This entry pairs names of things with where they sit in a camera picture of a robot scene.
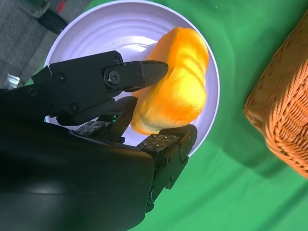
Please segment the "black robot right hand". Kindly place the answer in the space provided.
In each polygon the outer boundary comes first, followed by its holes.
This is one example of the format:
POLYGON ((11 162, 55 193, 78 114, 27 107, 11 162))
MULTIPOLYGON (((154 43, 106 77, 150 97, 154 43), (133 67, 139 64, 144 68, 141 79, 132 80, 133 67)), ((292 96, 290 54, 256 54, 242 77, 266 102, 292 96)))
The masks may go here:
POLYGON ((194 125, 124 143, 137 99, 161 80, 160 61, 109 51, 45 66, 33 84, 0 92, 0 228, 127 231, 188 162, 194 125))

